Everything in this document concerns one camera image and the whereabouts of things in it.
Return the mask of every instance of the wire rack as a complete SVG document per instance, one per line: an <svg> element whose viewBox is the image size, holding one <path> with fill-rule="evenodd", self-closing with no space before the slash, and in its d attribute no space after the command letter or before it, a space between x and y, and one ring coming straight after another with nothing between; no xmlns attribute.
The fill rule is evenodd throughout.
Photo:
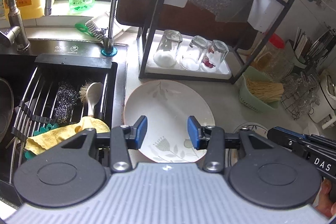
<svg viewBox="0 0 336 224"><path fill-rule="evenodd" d="M285 107L285 109L290 113L290 115L293 117L294 120L298 120L302 113L299 111L299 103L300 100L307 96L310 91L318 88L319 83L316 81L316 79L311 75L311 79L313 80L312 85L307 88L306 90L303 90L301 92L301 95L298 95L298 90L295 90L292 93L286 92L281 97L281 103Z"/></svg>
<svg viewBox="0 0 336 224"><path fill-rule="evenodd" d="M69 82L77 91L85 84L87 80L92 82L102 82L104 84L103 94L95 107L94 117L105 120L105 108L107 96L107 85L109 73L102 70L81 71L76 70L60 70L55 72L50 69L36 67L31 79L27 85L25 93L19 105L12 133L16 135L13 138L13 148L11 155L9 183L12 183L15 166L19 167L25 157L26 139L32 137L34 131L38 131L41 127L45 127L48 123L55 124L55 109L58 106L57 93L60 81ZM87 104L83 104L80 100L73 107L70 118L62 126L78 123L80 119L87 116Z"/></svg>

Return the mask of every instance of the human hand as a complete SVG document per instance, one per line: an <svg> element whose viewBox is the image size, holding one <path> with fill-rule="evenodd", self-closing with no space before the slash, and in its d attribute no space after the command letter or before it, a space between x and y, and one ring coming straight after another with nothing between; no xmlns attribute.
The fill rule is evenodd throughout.
<svg viewBox="0 0 336 224"><path fill-rule="evenodd" d="M320 213L329 218L336 214L336 203L333 203L329 198L331 186L331 181L328 179L325 179L322 182L319 194L319 204L315 207Z"/></svg>

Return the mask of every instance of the faucet handle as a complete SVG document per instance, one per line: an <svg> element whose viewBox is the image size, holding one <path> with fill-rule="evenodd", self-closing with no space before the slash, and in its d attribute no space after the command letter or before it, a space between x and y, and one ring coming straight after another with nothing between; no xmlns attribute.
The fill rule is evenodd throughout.
<svg viewBox="0 0 336 224"><path fill-rule="evenodd" d="M12 26L5 32L0 31L0 43L6 47L10 47L14 44L15 38L20 34L21 28L19 26Z"/></svg>

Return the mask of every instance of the black metal frame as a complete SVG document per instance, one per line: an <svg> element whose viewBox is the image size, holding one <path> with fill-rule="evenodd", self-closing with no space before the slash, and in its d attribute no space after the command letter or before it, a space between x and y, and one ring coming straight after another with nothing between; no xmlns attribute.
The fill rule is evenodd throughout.
<svg viewBox="0 0 336 224"><path fill-rule="evenodd" d="M149 7L149 13L146 18L145 24L143 28L138 32L137 42L138 49L140 44L140 37L142 38L142 53L139 51L139 58L142 59L140 61L140 71L139 78L154 78L154 79L170 79L170 80L194 80L194 81L211 81L211 82L224 82L234 84L239 77L244 73L247 67L252 63L252 61L256 58L262 48L266 45L268 39L274 34L275 30L279 27L280 23L288 13L290 7L292 6L295 0L288 0L285 2L284 0L276 0L280 4L284 6L281 14L276 19L269 32L263 38L261 43L256 47L254 52L250 55L246 62L244 62L239 56L237 50L242 42L242 39L239 39L235 47L229 47L230 52L232 52L237 58L238 62L241 64L241 69L235 76L231 76L230 79L214 79L214 78L206 78L206 77L197 77L197 76L184 76L184 75L168 75L168 74L160 74L160 73L146 73L146 65L149 56L149 52L152 46L153 38L155 31L158 26L159 15L162 10L162 6L164 0L151 0L151 4Z"/></svg>

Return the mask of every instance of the green plastic basket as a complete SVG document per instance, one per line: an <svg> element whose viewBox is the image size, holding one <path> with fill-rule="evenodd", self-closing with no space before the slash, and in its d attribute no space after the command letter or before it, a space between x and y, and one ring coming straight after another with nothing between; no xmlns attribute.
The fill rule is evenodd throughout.
<svg viewBox="0 0 336 224"><path fill-rule="evenodd" d="M254 95L252 95L247 88L246 78L249 78L252 81L271 82L271 79L262 72L259 72L251 66L248 67L243 73L243 82L241 83L241 87L239 90L239 101L242 104L246 105L247 107L253 109L255 112L258 113L263 113L278 108L279 101L266 104Z"/></svg>

